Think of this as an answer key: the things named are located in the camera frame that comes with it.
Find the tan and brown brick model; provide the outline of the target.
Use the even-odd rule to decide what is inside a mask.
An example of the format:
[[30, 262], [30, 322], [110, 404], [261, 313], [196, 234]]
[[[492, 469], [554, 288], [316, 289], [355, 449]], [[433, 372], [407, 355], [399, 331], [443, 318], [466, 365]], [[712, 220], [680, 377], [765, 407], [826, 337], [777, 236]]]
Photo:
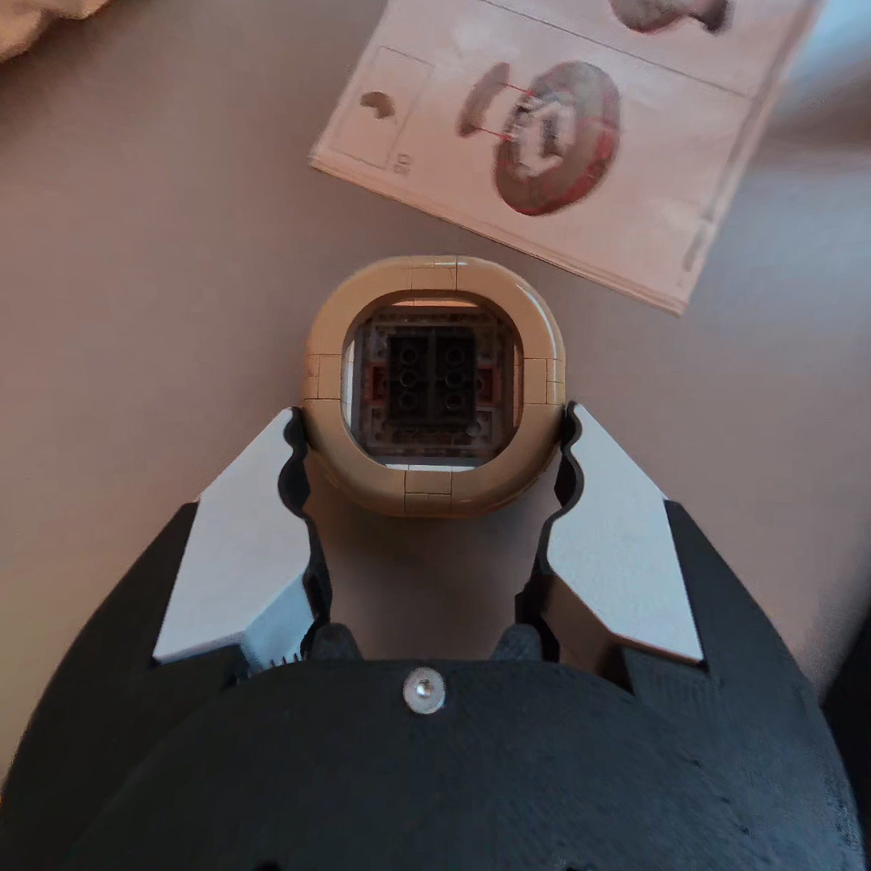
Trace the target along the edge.
[[527, 280], [479, 258], [379, 260], [308, 338], [302, 415], [325, 474], [396, 517], [475, 517], [526, 492], [557, 451], [558, 323]]

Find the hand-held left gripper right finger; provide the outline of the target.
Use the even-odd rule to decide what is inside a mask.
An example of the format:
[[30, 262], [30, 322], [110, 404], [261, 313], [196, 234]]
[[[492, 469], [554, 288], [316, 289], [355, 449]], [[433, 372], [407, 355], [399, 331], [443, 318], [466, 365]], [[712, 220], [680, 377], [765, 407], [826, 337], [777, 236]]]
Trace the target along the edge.
[[516, 623], [543, 661], [603, 676], [617, 651], [702, 665], [664, 492], [577, 401], [565, 408], [554, 485]]

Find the brick instruction booklet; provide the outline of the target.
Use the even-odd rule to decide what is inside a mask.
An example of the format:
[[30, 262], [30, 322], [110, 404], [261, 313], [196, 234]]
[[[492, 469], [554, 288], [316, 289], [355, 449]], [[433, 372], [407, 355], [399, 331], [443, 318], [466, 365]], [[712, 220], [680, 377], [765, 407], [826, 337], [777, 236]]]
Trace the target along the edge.
[[312, 165], [681, 314], [822, 2], [387, 2]]

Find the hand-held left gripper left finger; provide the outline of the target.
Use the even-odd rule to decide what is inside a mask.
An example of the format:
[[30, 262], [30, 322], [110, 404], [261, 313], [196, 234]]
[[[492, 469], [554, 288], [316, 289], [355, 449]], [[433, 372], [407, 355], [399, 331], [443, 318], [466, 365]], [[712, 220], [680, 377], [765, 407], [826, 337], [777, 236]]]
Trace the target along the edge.
[[251, 672], [309, 659], [332, 586], [305, 510], [308, 440], [286, 408], [202, 493], [153, 658], [238, 647]]

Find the white patterned paper bag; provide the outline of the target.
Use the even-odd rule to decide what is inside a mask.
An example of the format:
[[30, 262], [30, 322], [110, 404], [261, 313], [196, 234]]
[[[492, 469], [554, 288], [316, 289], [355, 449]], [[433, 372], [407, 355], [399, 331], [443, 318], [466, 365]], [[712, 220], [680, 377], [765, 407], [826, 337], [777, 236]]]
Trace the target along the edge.
[[1, 1], [1, 62], [25, 53], [56, 20], [84, 20], [108, 1]]

